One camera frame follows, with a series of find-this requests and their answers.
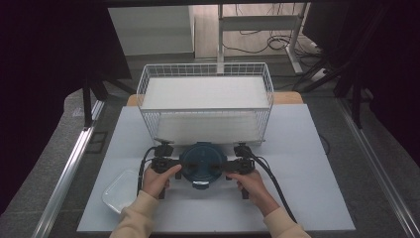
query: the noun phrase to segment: beige sleeve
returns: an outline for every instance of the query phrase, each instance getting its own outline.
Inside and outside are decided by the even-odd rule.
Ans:
[[[157,207],[158,201],[141,190],[136,200],[121,212],[120,223],[110,237],[149,237],[154,228],[152,216]]]
[[[263,219],[272,238],[307,238],[310,237],[299,224],[296,224],[280,207]]]

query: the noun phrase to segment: hand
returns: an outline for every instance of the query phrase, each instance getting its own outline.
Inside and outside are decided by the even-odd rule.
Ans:
[[[169,188],[169,178],[182,169],[182,165],[176,165],[163,174],[158,174],[151,169],[151,165],[145,170],[143,178],[143,191],[158,199],[163,188]]]
[[[250,201],[260,209],[262,216],[266,217],[279,208],[278,203],[263,184],[263,179],[257,170],[253,170],[247,175],[227,173],[226,176],[237,181],[238,190],[246,189],[248,191]]]

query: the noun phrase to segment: white table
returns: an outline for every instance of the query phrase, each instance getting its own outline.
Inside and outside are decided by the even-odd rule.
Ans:
[[[354,230],[334,174],[305,104],[274,105],[265,132],[266,141],[253,147],[265,157],[297,221],[305,230]],[[119,214],[103,201],[102,193],[124,170],[138,170],[146,149],[153,145],[137,107],[124,107],[108,152],[93,187],[77,231],[111,231]],[[224,146],[233,157],[233,145]],[[176,157],[181,149],[175,149]],[[280,202],[261,168],[268,190]],[[219,178],[206,190],[192,188],[185,178],[171,180],[166,198],[155,214],[157,233],[265,232],[263,217],[234,181]]]

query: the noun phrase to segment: sleeve cuff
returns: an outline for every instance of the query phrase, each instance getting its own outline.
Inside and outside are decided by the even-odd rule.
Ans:
[[[285,230],[296,226],[297,224],[290,218],[283,207],[279,207],[263,219],[271,237],[277,237]]]
[[[152,217],[158,207],[158,200],[144,191],[140,191],[136,200],[129,206],[146,217]]]

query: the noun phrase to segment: gray carpet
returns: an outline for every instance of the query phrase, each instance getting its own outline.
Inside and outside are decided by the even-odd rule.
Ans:
[[[193,59],[177,60],[181,62],[193,61]],[[286,63],[287,59],[254,60],[268,61],[274,87],[278,90],[289,90],[290,87],[287,85],[298,79],[298,77],[293,77],[291,66]],[[165,59],[131,59],[129,64],[133,78],[139,78],[146,62],[164,61]],[[133,87],[137,86],[135,80],[123,81]],[[309,233],[313,237],[405,237],[389,202],[370,171],[366,158],[340,113],[336,99],[332,94],[334,84],[335,82],[332,81],[302,96],[304,102],[309,106],[318,132],[328,140],[329,145],[325,141],[323,144],[326,151],[329,147],[328,159],[357,230]],[[80,234],[75,231],[100,170],[121,106],[125,105],[129,96],[112,85],[107,85],[107,88],[110,95],[101,115],[100,123],[97,125],[95,135],[80,163],[50,237],[109,236],[107,233]],[[80,107],[82,107],[80,91],[67,97],[64,114],[50,143],[0,218],[0,237],[30,237],[34,232],[83,126],[83,117],[78,113]],[[419,168],[369,112],[367,104],[362,107],[362,119],[364,131],[384,167],[400,190],[413,215],[417,220],[420,220],[420,184],[415,182],[420,180]]]

